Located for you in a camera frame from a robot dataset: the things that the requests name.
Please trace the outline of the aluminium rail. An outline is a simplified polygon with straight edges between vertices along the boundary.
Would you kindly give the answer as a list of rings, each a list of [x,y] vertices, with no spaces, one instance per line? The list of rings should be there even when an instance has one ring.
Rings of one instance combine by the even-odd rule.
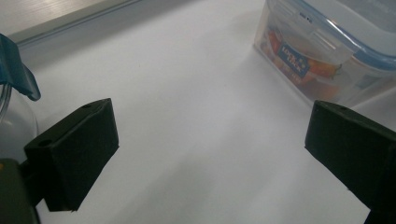
[[[140,0],[0,0],[0,34],[25,44]]]

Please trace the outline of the dark round camera mount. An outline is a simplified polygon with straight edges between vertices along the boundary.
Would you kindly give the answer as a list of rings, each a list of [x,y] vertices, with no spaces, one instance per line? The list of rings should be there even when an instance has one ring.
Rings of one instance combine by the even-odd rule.
[[[38,133],[27,100],[40,98],[35,77],[22,62],[18,46],[0,34],[0,159],[26,159],[23,148]]]

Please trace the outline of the rectangular clear food container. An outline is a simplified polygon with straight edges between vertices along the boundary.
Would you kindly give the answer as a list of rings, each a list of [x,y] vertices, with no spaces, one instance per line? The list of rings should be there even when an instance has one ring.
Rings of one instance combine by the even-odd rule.
[[[265,0],[254,47],[308,103],[396,89],[396,0]]]

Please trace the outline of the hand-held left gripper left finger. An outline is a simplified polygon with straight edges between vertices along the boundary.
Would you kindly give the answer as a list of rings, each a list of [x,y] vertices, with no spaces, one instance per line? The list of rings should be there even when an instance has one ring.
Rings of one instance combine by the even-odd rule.
[[[109,98],[83,105],[24,147],[23,175],[33,204],[76,211],[119,148]]]

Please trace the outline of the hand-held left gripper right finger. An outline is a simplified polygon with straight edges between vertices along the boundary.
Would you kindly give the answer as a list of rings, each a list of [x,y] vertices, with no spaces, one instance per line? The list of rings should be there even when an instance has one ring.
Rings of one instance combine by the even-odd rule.
[[[345,106],[316,101],[304,145],[368,208],[396,211],[396,132]]]

